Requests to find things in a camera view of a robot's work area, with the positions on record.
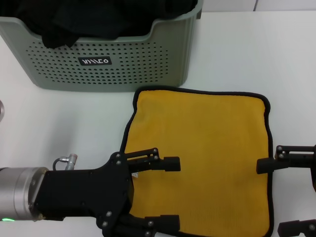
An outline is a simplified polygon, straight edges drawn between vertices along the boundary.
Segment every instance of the green indicator light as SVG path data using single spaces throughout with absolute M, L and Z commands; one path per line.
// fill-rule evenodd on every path
M 10 218 L 3 218 L 2 221 L 14 221 L 14 220 Z

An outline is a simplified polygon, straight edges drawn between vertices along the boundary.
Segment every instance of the black towel edge trim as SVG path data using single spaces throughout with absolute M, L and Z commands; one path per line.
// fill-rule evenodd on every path
M 129 122 L 126 125 L 124 135 L 123 135 L 123 141 L 120 147 L 120 152 L 124 152 L 127 144 L 128 139 L 128 133 L 130 126 L 134 120 L 134 117 L 137 113 L 137 101 L 139 98 L 139 95 L 142 91 L 149 91 L 149 90 L 169 90 L 174 92 L 185 92 L 185 93 L 192 93 L 192 94 L 203 94 L 203 95 L 235 95 L 235 96 L 248 96 L 248 97 L 254 97 L 261 99 L 265 106 L 265 112 L 264 112 L 264 119 L 265 119 L 265 127 L 268 135 L 268 150 L 269 150 L 269 158 L 273 159 L 273 140 L 272 140 L 272 134 L 269 127 L 269 113 L 271 110 L 270 102 L 268 99 L 261 94 L 257 93 L 251 93 L 251 92 L 210 92 L 210 91 L 202 91 L 202 90 L 193 90 L 193 89 L 184 89 L 184 88 L 177 88 L 172 86 L 145 86 L 137 89 L 134 94 L 133 99 L 133 108 L 134 113 L 129 120 Z M 268 174 L 268 183 L 267 183 L 267 195 L 268 195 L 268 208 L 269 208 L 269 222 L 270 226 L 267 231 L 267 233 L 263 237 L 271 237 L 274 229 L 274 208 L 273 208 L 273 197 L 272 197 L 272 177 L 273 173 Z M 167 235 L 177 236 L 177 237 L 206 237 L 206 236 L 198 236 L 193 234 L 187 234 L 184 232 L 177 232 L 177 233 L 164 233 Z

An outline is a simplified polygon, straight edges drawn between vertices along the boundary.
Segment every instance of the black cloth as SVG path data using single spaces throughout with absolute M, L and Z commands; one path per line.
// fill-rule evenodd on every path
M 150 32 L 155 19 L 172 19 L 191 11 L 197 3 L 197 0 L 13 1 L 18 2 L 14 16 L 41 35 L 48 48 L 71 47 L 79 37 L 115 40 L 122 36 L 143 36 Z

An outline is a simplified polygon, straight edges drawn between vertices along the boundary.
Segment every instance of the silver metal cylinder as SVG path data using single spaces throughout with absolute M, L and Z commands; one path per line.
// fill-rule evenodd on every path
M 46 171 L 45 167 L 0 170 L 0 221 L 42 218 L 34 201 Z

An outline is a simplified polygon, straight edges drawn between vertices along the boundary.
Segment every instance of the white tabletop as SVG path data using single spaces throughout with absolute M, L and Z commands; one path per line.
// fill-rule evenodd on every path
M 103 165 L 119 150 L 133 93 L 44 90 L 24 73 L 0 38 L 0 167 L 46 166 L 76 153 L 76 169 Z M 271 103 L 276 145 L 316 144 L 316 12 L 204 13 L 197 21 L 184 88 L 248 91 Z M 274 172 L 279 222 L 316 219 L 308 169 Z M 0 223 L 1 236 L 101 237 L 94 218 Z

